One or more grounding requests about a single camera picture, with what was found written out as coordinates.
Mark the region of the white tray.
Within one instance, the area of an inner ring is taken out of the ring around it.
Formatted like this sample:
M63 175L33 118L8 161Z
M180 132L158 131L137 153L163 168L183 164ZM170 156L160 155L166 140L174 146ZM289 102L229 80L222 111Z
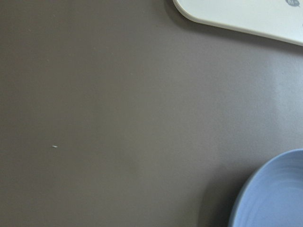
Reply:
M301 0L175 0L187 19L301 46Z

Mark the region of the blue round plate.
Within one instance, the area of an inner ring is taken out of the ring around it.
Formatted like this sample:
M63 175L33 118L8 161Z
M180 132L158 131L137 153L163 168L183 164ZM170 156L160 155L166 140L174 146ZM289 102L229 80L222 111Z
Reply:
M284 152L260 167L242 187L230 227L303 225L303 151Z

